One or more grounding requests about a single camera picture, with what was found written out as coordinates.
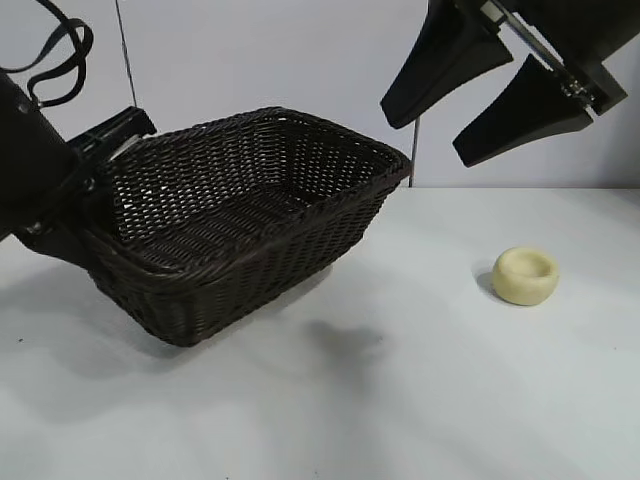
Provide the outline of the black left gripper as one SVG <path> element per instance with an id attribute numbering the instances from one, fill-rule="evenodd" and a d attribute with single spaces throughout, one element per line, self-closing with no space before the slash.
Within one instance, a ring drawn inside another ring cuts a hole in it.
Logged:
<path id="1" fill-rule="evenodd" d="M 129 106 L 66 141 L 24 91 L 3 73 L 1 237 L 27 226 L 22 228 L 22 244 L 29 250 L 84 270 L 96 268 L 95 258 L 74 230 L 60 222 L 36 221 L 81 187 L 91 173 L 93 189 L 89 198 L 112 201 L 112 166 L 94 165 L 109 159 L 130 139 L 155 132 L 147 113 Z"/>

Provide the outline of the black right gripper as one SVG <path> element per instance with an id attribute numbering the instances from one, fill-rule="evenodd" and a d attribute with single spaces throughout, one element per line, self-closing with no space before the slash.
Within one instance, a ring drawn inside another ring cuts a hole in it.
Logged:
<path id="1" fill-rule="evenodd" d="M 524 144 L 581 131 L 627 97 L 603 62 L 639 35 L 637 1 L 453 1 L 428 4 L 418 38 L 380 105 L 403 128 L 513 56 L 506 23 L 529 55 L 501 94 L 454 139 L 473 167 Z"/>

